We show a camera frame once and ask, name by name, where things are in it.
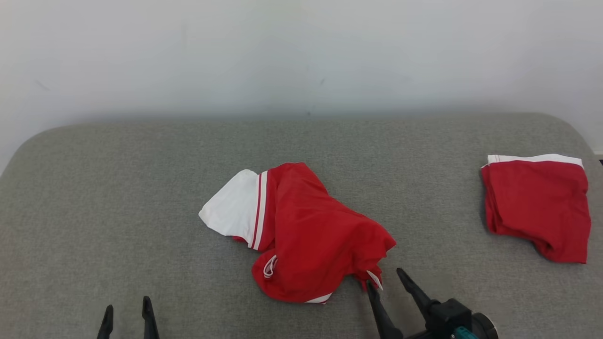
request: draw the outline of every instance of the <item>white stripe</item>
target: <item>white stripe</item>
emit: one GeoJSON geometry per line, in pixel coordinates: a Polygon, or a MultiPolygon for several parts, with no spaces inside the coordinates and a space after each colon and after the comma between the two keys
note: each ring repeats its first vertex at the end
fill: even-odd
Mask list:
{"type": "Polygon", "coordinates": [[[327,294],[325,296],[322,296],[322,297],[318,297],[318,298],[314,298],[312,300],[308,300],[307,303],[323,303],[323,302],[329,300],[329,297],[331,296],[331,294],[333,294],[333,292],[331,292],[331,293],[329,293],[329,294],[327,294]]]}
{"type": "Polygon", "coordinates": [[[256,243],[254,250],[260,247],[262,241],[262,231],[264,230],[264,214],[266,212],[266,183],[268,182],[268,171],[262,173],[262,187],[260,187],[260,215],[257,218],[256,243]]]}
{"type": "Polygon", "coordinates": [[[582,159],[575,157],[566,157],[560,154],[543,154],[541,156],[535,157],[513,157],[513,156],[498,156],[498,155],[489,155],[488,156],[488,164],[497,163],[497,162],[509,162],[509,161],[529,161],[529,162],[542,162],[542,161],[554,161],[554,162],[564,162],[564,163],[572,163],[574,165],[582,166],[582,159]]]}
{"type": "Polygon", "coordinates": [[[383,291],[383,285],[381,285],[381,281],[379,281],[379,278],[374,275],[371,271],[367,271],[367,273],[369,276],[371,276],[371,278],[373,278],[373,281],[377,284],[377,287],[379,287],[379,289],[383,291]]]}

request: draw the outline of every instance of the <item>gray fabric surface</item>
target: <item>gray fabric surface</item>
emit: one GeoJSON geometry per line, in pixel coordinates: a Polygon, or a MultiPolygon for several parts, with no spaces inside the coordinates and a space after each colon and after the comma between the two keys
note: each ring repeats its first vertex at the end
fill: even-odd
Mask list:
{"type": "Polygon", "coordinates": [[[197,213],[243,168],[306,162],[329,192],[384,225],[381,262],[393,322],[419,311],[403,267],[432,297],[487,314],[502,338],[593,338],[603,331],[603,176],[583,138],[545,115],[389,121],[152,122],[44,132],[0,178],[4,338],[142,338],[142,297],[162,338],[375,338],[366,294],[346,279],[327,305],[269,299],[258,253],[197,213]],[[479,168],[487,154],[584,160],[592,233],[587,265],[556,264],[527,241],[489,234],[479,168]]]}

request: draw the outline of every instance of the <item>clothing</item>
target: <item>clothing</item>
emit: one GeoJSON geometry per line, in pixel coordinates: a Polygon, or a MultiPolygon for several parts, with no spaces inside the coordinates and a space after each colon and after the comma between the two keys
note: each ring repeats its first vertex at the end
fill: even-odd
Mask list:
{"type": "Polygon", "coordinates": [[[586,264],[590,214],[581,159],[490,155],[482,177],[491,232],[528,239],[552,261],[586,264]]]}
{"type": "Polygon", "coordinates": [[[381,287],[377,263],[396,242],[331,197],[304,163],[235,175],[199,212],[205,224],[262,252],[251,269],[268,296],[324,303],[344,276],[381,287]]]}

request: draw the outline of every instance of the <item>red and white clothing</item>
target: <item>red and white clothing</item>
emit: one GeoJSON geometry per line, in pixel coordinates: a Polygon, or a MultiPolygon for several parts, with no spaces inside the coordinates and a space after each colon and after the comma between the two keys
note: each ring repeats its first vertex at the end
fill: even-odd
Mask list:
{"type": "Polygon", "coordinates": [[[490,231],[528,239],[552,261],[586,264],[589,183],[581,159],[490,155],[482,177],[490,231]]]}
{"type": "Polygon", "coordinates": [[[199,216],[262,252],[251,272],[264,293],[285,302],[324,303],[348,274],[381,287],[377,263],[396,244],[377,222],[331,197],[305,163],[245,169],[199,216]]]}

